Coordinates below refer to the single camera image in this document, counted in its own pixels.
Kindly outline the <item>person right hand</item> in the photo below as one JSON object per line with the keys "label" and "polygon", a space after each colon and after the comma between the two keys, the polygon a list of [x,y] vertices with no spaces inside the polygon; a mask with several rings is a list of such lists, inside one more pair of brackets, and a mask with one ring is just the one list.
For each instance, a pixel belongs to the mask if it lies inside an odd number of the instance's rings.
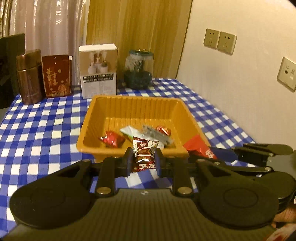
{"label": "person right hand", "polygon": [[291,204],[283,212],[277,214],[272,222],[272,226],[276,228],[278,223],[295,223],[296,213],[295,204]]}

